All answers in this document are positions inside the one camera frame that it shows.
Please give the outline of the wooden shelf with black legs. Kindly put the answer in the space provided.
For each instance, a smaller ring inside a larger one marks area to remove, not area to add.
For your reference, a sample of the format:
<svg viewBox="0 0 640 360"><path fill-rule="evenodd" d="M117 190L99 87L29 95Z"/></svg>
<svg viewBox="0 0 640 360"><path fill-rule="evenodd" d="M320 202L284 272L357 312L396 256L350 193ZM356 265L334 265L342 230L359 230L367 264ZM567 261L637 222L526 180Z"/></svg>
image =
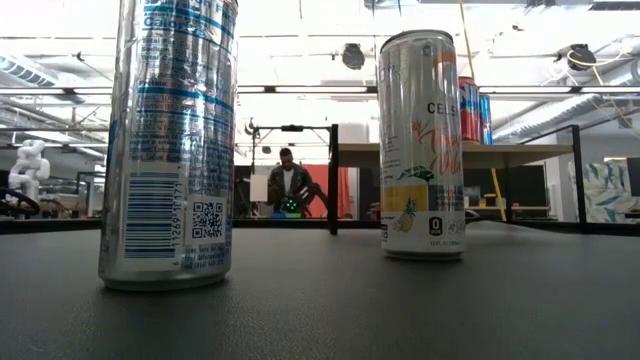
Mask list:
<svg viewBox="0 0 640 360"><path fill-rule="evenodd" d="M571 134L569 145L541 144L539 141L561 132ZM329 210L327 230L335 235L340 229L376 229L376 220L342 221L337 215L338 170L345 168L367 168L379 165L380 145L377 143L340 143L337 128L330 131L329 144ZM580 127L567 125L553 131L543 133L519 144L506 145L466 145L463 150L463 165L469 169L502 169L504 179L509 179L509 170L521 165L543 161L550 158L571 154L573 156L578 220L567 228L572 232L585 233L588 228L586 220L586 203L584 198L584 176Z"/></svg>

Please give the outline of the leaf pattern panel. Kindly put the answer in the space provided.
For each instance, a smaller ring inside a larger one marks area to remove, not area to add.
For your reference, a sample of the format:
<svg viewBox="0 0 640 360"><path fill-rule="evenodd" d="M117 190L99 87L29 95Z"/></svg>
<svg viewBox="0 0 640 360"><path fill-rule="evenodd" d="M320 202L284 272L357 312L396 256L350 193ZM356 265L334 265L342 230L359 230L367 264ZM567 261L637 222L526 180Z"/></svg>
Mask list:
<svg viewBox="0 0 640 360"><path fill-rule="evenodd" d="M585 218L589 223L640 223L630 218L634 210L640 211L640 194L632 194L632 180L627 161L584 163L582 166Z"/></svg>

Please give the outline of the blue silver Red Bull can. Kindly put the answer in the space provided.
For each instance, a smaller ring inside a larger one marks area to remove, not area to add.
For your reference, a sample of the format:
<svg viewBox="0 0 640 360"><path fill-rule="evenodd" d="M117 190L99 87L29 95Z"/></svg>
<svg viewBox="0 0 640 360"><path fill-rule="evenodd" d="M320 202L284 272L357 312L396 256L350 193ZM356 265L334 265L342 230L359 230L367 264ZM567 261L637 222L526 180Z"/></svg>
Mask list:
<svg viewBox="0 0 640 360"><path fill-rule="evenodd" d="M492 116L490 98L487 95L479 97L480 120L481 120L481 142L484 145L493 143Z"/></svg>

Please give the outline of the black gantry frame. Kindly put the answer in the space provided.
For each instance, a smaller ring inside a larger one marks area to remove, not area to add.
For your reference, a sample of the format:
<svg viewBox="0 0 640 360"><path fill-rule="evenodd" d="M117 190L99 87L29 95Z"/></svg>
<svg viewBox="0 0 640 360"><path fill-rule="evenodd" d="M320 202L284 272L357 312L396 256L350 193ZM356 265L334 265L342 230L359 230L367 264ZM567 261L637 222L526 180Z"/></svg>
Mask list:
<svg viewBox="0 0 640 360"><path fill-rule="evenodd" d="M250 118L235 150L240 163L252 167L280 164L280 151L284 148L292 152L293 161L299 165L327 165L336 145L336 125L258 125Z"/></svg>

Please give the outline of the white board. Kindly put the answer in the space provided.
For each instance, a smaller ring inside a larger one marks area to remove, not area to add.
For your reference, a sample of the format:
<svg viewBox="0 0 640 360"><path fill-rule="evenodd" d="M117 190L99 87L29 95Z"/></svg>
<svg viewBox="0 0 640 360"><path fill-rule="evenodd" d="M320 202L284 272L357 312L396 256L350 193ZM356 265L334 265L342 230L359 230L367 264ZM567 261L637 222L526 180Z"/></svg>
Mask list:
<svg viewBox="0 0 640 360"><path fill-rule="evenodd" d="M252 174L250 176L250 201L267 202L269 177L267 175Z"/></svg>

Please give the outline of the orange red panel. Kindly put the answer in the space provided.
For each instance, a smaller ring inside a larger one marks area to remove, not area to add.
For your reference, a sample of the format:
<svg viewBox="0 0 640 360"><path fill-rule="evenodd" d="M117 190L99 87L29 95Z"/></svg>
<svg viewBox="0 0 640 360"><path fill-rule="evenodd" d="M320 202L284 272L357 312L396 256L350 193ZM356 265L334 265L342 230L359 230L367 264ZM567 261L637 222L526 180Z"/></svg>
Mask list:
<svg viewBox="0 0 640 360"><path fill-rule="evenodd" d="M329 166L320 164L303 164L303 167L309 172L314 183L317 183L326 196L329 195ZM315 198L308 208L312 218L326 218L328 210L324 203ZM347 168L340 167L338 170L338 217L340 219L350 219L353 217L350 190L349 190L349 171Z"/></svg>

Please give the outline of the red Fanta can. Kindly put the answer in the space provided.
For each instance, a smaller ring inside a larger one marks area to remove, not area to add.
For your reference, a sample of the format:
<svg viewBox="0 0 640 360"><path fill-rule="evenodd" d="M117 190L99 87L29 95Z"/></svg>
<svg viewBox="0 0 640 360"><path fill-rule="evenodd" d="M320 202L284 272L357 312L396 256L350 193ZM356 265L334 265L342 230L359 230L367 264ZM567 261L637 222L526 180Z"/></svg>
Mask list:
<svg viewBox="0 0 640 360"><path fill-rule="evenodd" d="M458 82L462 141L480 144L479 89L471 77L460 76Z"/></svg>

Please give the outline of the silver white Celsius can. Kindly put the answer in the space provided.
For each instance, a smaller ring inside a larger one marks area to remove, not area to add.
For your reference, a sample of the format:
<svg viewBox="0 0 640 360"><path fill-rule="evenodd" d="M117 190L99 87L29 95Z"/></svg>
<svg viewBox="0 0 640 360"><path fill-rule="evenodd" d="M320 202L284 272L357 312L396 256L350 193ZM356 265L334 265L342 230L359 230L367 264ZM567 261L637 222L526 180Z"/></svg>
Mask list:
<svg viewBox="0 0 640 360"><path fill-rule="evenodd" d="M410 30L380 50L381 247L389 257L464 253L462 135L456 50L442 30Z"/></svg>

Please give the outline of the silver ventilation duct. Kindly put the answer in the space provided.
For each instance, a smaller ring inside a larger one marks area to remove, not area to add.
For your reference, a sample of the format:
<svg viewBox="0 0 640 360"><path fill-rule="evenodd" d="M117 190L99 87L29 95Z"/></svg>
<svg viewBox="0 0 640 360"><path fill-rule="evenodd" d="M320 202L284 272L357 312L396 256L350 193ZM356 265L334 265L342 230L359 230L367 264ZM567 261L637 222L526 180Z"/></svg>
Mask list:
<svg viewBox="0 0 640 360"><path fill-rule="evenodd" d="M586 90L586 93L488 93L494 110L494 142L519 142L565 125L616 121L640 112L640 87Z"/></svg>
<svg viewBox="0 0 640 360"><path fill-rule="evenodd" d="M55 87L58 76L23 56L0 52L0 84L23 87Z"/></svg>

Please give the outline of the person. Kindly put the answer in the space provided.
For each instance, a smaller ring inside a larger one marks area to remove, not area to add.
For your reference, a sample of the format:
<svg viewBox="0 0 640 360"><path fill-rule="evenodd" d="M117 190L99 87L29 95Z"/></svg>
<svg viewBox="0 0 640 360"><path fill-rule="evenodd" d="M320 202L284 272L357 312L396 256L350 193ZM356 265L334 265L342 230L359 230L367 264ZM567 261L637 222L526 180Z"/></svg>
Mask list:
<svg viewBox="0 0 640 360"><path fill-rule="evenodd" d="M282 148L279 157L280 164L268 177L268 204L272 206L274 213L309 217L308 207L313 201L317 186L310 173L294 162L289 148Z"/></svg>

